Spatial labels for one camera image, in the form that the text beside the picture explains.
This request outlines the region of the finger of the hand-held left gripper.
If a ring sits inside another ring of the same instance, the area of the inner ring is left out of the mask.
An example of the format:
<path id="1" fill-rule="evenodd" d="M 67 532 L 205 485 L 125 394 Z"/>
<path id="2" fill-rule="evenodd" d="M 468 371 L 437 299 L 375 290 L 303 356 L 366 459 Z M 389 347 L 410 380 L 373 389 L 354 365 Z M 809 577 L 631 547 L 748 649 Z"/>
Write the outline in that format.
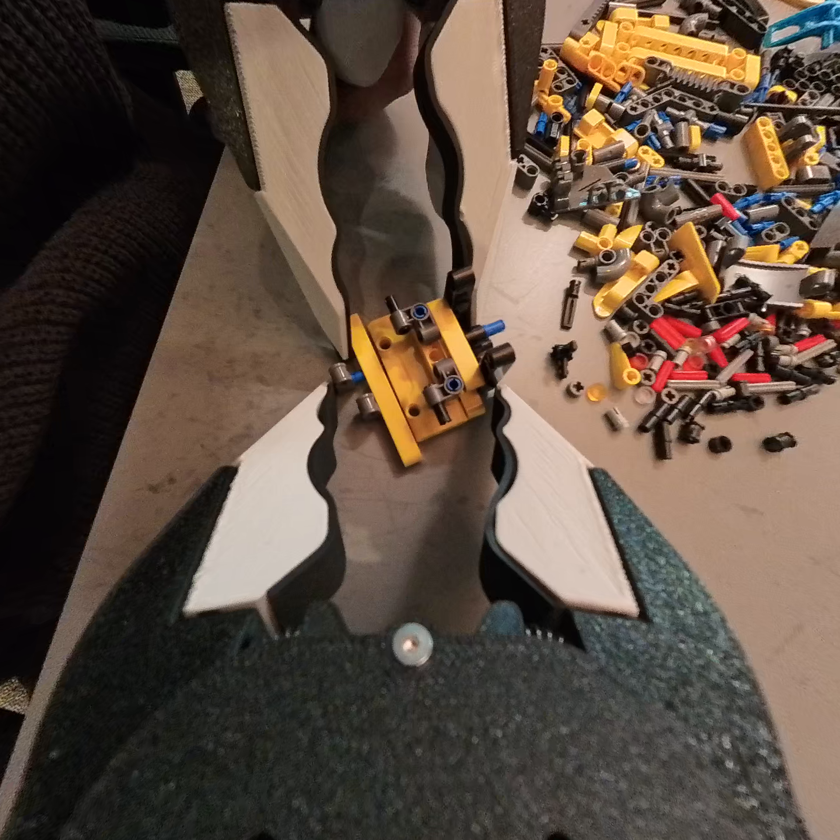
<path id="1" fill-rule="evenodd" d="M 255 199 L 314 318 L 347 358 L 338 231 L 322 190 L 333 74 L 309 32 L 280 7 L 228 3 L 225 16 L 259 180 Z"/>
<path id="2" fill-rule="evenodd" d="M 445 2 L 416 63 L 416 98 L 443 167 L 439 209 L 451 243 L 444 298 L 476 320 L 513 178 L 503 2 Z"/>

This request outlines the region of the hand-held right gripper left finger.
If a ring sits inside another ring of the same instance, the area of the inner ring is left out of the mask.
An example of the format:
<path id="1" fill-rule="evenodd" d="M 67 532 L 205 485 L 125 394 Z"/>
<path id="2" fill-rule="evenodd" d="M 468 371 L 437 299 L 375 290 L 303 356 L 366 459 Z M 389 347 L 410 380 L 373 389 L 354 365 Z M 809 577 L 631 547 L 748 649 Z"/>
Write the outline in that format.
<path id="1" fill-rule="evenodd" d="M 328 483 L 337 396 L 318 385 L 238 457 L 182 607 L 255 611 L 278 637 L 340 588 L 346 554 Z"/>

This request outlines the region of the yellow toy brick frame assembly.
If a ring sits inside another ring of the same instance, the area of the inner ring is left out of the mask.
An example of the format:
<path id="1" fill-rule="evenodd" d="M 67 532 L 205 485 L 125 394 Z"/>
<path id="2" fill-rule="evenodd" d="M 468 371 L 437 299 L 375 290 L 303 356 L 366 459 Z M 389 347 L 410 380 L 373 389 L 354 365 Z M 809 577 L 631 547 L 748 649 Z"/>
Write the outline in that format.
<path id="1" fill-rule="evenodd" d="M 433 300 L 385 298 L 386 314 L 364 322 L 406 420 L 421 444 L 482 417 L 487 395 L 516 360 L 509 342 L 497 342 L 507 325 L 471 315 L 474 274 L 447 277 Z"/>

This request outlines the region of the person's dark knit sweater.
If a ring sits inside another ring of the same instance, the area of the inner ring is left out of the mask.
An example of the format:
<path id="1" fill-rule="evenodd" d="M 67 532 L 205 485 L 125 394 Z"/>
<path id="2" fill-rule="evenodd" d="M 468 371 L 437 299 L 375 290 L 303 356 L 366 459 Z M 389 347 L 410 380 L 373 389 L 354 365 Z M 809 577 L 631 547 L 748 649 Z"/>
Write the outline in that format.
<path id="1" fill-rule="evenodd" d="M 2 678 L 39 669 L 221 154 L 88 2 L 2 2 Z"/>

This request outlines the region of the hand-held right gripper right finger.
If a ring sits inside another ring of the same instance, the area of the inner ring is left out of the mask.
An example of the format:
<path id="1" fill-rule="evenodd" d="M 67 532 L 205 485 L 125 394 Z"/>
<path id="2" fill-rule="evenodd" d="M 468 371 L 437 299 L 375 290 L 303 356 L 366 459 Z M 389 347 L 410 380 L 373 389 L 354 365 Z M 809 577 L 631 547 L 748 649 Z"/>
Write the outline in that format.
<path id="1" fill-rule="evenodd" d="M 497 488 L 479 556 L 488 601 L 514 604 L 531 625 L 565 611 L 641 618 L 592 462 L 507 385 L 491 431 Z"/>

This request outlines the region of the yellow toy beam with pins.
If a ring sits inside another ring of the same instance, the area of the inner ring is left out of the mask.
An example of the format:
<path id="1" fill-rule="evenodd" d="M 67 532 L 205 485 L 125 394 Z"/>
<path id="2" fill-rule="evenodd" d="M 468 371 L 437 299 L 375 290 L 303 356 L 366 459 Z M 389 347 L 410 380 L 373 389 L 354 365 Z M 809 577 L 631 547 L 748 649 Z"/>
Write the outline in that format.
<path id="1" fill-rule="evenodd" d="M 379 417 L 388 431 L 395 450 L 404 467 L 418 464 L 421 450 L 406 420 L 375 344 L 361 317 L 350 315 L 350 342 L 355 369 L 350 362 L 342 361 L 329 367 L 329 378 L 340 392 L 365 385 L 366 391 L 358 397 L 360 416 Z"/>

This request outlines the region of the person's left hand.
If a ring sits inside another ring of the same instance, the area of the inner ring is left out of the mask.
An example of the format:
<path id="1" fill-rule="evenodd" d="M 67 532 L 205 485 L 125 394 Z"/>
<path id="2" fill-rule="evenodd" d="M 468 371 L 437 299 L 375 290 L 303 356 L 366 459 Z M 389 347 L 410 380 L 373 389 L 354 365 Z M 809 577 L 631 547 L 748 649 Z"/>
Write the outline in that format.
<path id="1" fill-rule="evenodd" d="M 349 125 L 372 119 L 394 100 L 412 91 L 421 29 L 418 16 L 406 10 L 400 42 L 379 79 L 369 87 L 336 80 L 337 124 Z"/>

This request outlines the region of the pile of toy building parts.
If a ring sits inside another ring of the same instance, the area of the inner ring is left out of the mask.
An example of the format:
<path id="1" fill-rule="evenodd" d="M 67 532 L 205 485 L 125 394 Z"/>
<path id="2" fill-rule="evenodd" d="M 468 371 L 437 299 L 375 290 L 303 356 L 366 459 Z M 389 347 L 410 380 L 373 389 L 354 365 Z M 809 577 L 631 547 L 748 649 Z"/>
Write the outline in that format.
<path id="1" fill-rule="evenodd" d="M 570 280 L 660 460 L 838 382 L 838 2 L 666 5 L 589 2 L 542 45 L 516 171 L 581 226 Z"/>

